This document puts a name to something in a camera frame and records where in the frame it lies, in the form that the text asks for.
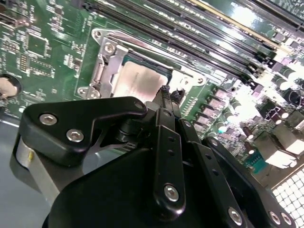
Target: screw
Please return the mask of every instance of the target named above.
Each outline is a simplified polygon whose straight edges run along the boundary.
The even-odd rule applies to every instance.
[[[76,130],[76,129],[68,130],[66,133],[66,136],[69,141],[72,141],[75,143],[79,143],[79,142],[83,141],[83,139],[84,139],[84,135],[81,133],[81,131]]]
[[[111,54],[111,53],[113,53],[113,51],[114,51],[114,46],[113,46],[113,44],[111,44],[111,43],[106,43],[105,44],[105,46],[104,46],[104,50],[108,53],[108,54]]]
[[[200,78],[198,79],[198,83],[199,83],[199,84],[202,84],[203,82],[204,82],[204,79],[200,77]]]
[[[243,224],[243,219],[240,216],[240,214],[232,207],[228,208],[228,213],[230,218],[237,224],[238,226],[241,226]]]
[[[214,139],[211,139],[210,142],[211,142],[213,145],[215,145],[215,146],[218,145],[217,141],[215,141]]]
[[[53,116],[52,114],[42,114],[39,117],[39,120],[41,123],[47,126],[51,126],[57,123],[57,118]]]
[[[270,215],[270,218],[277,224],[277,225],[280,225],[281,224],[281,221],[279,219],[279,217],[273,213],[272,211],[269,212],[269,215]]]
[[[80,93],[81,95],[84,95],[84,94],[86,94],[86,91],[85,91],[84,89],[80,89],[80,90],[79,90],[79,93]]]
[[[282,215],[284,221],[285,221],[288,225],[291,225],[291,224],[292,224],[290,218],[289,218],[285,213],[281,213],[281,215]]]
[[[186,124],[187,127],[191,127],[191,124],[190,124],[189,121],[185,120],[185,124]]]
[[[172,115],[168,110],[164,110],[163,113],[164,113],[166,116],[171,116],[171,115]]]
[[[134,102],[134,104],[135,104],[136,107],[138,107],[140,109],[143,109],[143,105],[141,103],[136,101],[136,102]]]
[[[100,31],[96,31],[94,35],[96,38],[100,38],[102,36]]]
[[[164,188],[165,196],[172,202],[176,202],[179,200],[179,193],[176,188],[172,185],[166,185]]]

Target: green circuit board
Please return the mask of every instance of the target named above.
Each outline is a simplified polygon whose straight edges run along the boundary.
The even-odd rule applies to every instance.
[[[238,78],[251,74],[247,67],[250,62],[260,66],[254,53],[270,55],[276,50],[248,31],[253,30],[282,46],[287,46],[286,42],[297,42],[299,45],[289,47],[281,62],[287,65],[293,61],[300,69],[304,66],[304,39],[246,8],[242,2],[205,1],[249,30],[238,28],[190,2],[82,1],[86,7],[75,6],[73,0],[21,0],[17,5],[6,4],[9,10],[25,17],[27,23],[17,28],[3,21],[0,23],[0,73],[17,78],[21,84],[21,92],[9,99],[1,99],[0,106],[7,115],[19,119],[31,104],[83,99],[77,89],[90,84],[100,47],[91,35],[95,28],[115,29],[137,37],[183,59],[204,75],[205,84],[192,87],[180,106],[182,116],[192,123],[218,87],[229,91],[228,103],[238,96],[248,96],[247,90],[241,90],[244,85]],[[282,0],[272,2],[302,18],[302,4],[292,1],[288,5]],[[269,88],[278,96],[284,94],[273,82]],[[293,89],[299,89],[299,86],[295,84]],[[250,101],[260,108],[268,95]],[[274,98],[274,101],[288,113],[295,109],[282,99]],[[223,116],[227,109],[231,109],[228,103],[207,127],[198,131],[198,135],[203,138],[210,131],[216,131],[216,122],[224,122],[231,131],[219,135],[219,140],[242,163],[251,167],[256,158],[247,160],[244,139],[239,137],[242,134],[240,125],[228,123]],[[271,132],[275,127],[264,119],[246,119],[244,123],[259,129],[255,138],[262,131]]]

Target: black metal arm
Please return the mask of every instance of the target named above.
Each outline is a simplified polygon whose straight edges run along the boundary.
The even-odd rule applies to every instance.
[[[168,91],[147,106],[121,97],[25,110],[11,167],[52,205],[45,226],[295,228],[220,142],[199,140]],[[88,153],[127,143],[136,148],[83,175]]]

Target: mounting hole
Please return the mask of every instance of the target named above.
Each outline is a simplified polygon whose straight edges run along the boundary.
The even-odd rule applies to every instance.
[[[168,153],[169,153],[171,156],[174,156],[174,155],[175,155],[175,153],[174,153],[173,150],[168,150]]]
[[[213,169],[212,172],[214,173],[214,175],[219,176],[219,172],[217,170]]]
[[[206,154],[206,157],[207,157],[209,160],[212,159],[211,156],[210,156],[209,154]]]
[[[164,110],[163,113],[164,113],[166,116],[172,116],[172,114],[171,114],[168,110]]]
[[[172,142],[172,143],[175,142],[175,139],[172,138],[172,137],[169,137],[168,139],[169,139],[169,141]]]
[[[143,105],[137,101],[134,102],[135,106],[140,108],[140,109],[143,109]]]
[[[230,91],[231,91],[231,92],[235,92],[236,90],[237,90],[237,89],[236,89],[235,87],[231,87],[231,88],[230,88]]]

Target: dimm slot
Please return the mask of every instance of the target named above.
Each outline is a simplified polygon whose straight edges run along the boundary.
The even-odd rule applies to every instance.
[[[220,29],[218,29],[218,28],[216,28],[216,27],[213,27],[213,26],[211,26],[211,25],[208,24],[208,23],[205,23],[205,22],[203,22],[203,21],[201,21],[201,20],[198,20],[196,17],[192,16],[191,14],[185,13],[185,12],[181,11],[181,10],[178,9],[176,6],[174,7],[173,5],[170,5],[170,4],[168,4],[167,2],[165,2],[164,0],[151,0],[151,2],[153,2],[153,3],[155,3],[155,4],[159,5],[159,6],[164,7],[166,10],[168,10],[168,11],[170,11],[170,12],[172,12],[172,13],[181,14],[184,18],[188,19],[189,21],[191,21],[192,23],[194,23],[194,24],[196,24],[196,25],[198,25],[198,26],[200,26],[200,27],[205,27],[205,28],[206,28],[206,27],[207,27],[207,28],[209,27],[211,30],[216,31],[216,32],[219,33],[219,34],[224,34],[225,36],[229,37],[230,39],[235,40],[235,44],[237,44],[237,45],[239,45],[239,46],[242,46],[242,47],[244,47],[244,48],[249,48],[250,50],[255,51],[255,52],[258,51],[256,48],[254,48],[254,47],[252,47],[252,46],[250,46],[250,45],[248,45],[248,44],[246,44],[246,43],[243,43],[241,40],[235,39],[235,37],[231,36],[230,34],[224,32],[224,31],[222,31],[222,30],[220,30]],[[188,5],[187,5],[187,7],[192,8],[192,9],[195,10],[195,11],[198,11],[198,10],[199,10],[199,9],[197,9],[197,8],[194,8],[194,7],[191,7],[191,6],[188,6]],[[214,21],[215,23],[218,23],[218,24],[220,24],[220,25],[222,25],[222,26],[224,26],[224,27],[226,27],[226,28],[228,28],[228,29],[231,29],[231,30],[235,31],[235,32],[238,33],[239,35],[241,35],[241,36],[243,36],[243,37],[246,37],[246,39],[248,39],[248,40],[250,40],[250,41],[252,41],[252,42],[254,42],[254,43],[258,43],[260,46],[262,46],[262,47],[264,47],[264,48],[267,48],[269,51],[274,50],[274,49],[271,48],[270,46],[266,46],[266,47],[265,47],[265,46],[264,46],[264,43],[263,43],[260,39],[258,39],[258,38],[253,38],[253,37],[250,36],[248,33],[244,33],[243,31],[238,30],[236,27],[234,27],[234,26],[232,26],[232,25],[230,25],[230,24],[228,24],[228,23],[226,23],[226,22],[224,22],[224,21],[218,19],[217,16],[214,16],[214,15],[213,15],[212,13],[210,13],[210,12],[206,12],[206,11],[199,10],[199,13],[200,13],[200,15],[202,15],[203,17],[208,18],[210,21]]]
[[[117,20],[119,23],[125,24],[127,26],[132,25],[135,28],[144,31],[146,34],[151,36],[151,38],[166,43],[171,48],[184,52],[189,57],[189,61],[191,62],[199,61],[203,64],[210,65],[211,67],[220,70],[227,75],[234,76],[236,78],[242,78],[242,76],[244,75],[244,73],[240,72],[239,70],[236,70],[228,65],[225,65],[224,63],[219,63],[215,58],[203,55],[202,53],[189,48],[189,46],[186,46],[182,42],[178,42],[172,38],[168,38],[164,34],[157,32],[153,29],[150,29],[146,25],[142,25],[140,22],[132,18],[129,18],[123,14],[120,14],[106,5],[100,4],[99,7],[98,6],[99,4],[100,3],[96,2],[96,5],[91,10],[96,10],[96,12],[99,12],[106,17],[113,18]]]
[[[302,23],[295,22],[289,18],[290,14],[280,14],[268,6],[259,3],[258,0],[237,0],[237,2],[271,21],[278,27],[292,33],[297,37],[304,38],[304,28],[302,27]]]
[[[145,8],[142,8],[140,6],[131,4],[129,1],[124,0],[116,0],[114,5],[120,5],[122,7],[126,7],[128,11],[133,10],[135,13],[140,14],[141,16],[151,20],[151,21],[157,21],[159,25],[162,25],[163,27],[168,27],[170,29],[170,32],[179,35],[181,37],[181,34],[178,34],[177,32],[182,33],[183,38],[189,40],[190,42],[194,43],[198,47],[201,47],[207,51],[207,54],[210,52],[213,52],[214,54],[218,55],[219,57],[226,59],[230,63],[227,64],[234,64],[239,70],[246,71],[247,65],[250,63],[250,61],[239,57],[233,52],[229,52],[225,48],[222,48],[221,46],[215,45],[214,43],[202,38],[196,36],[194,33],[189,33],[189,31],[182,27],[177,27],[177,25],[172,21],[164,21],[160,17],[153,16],[152,14],[148,14],[147,10]]]

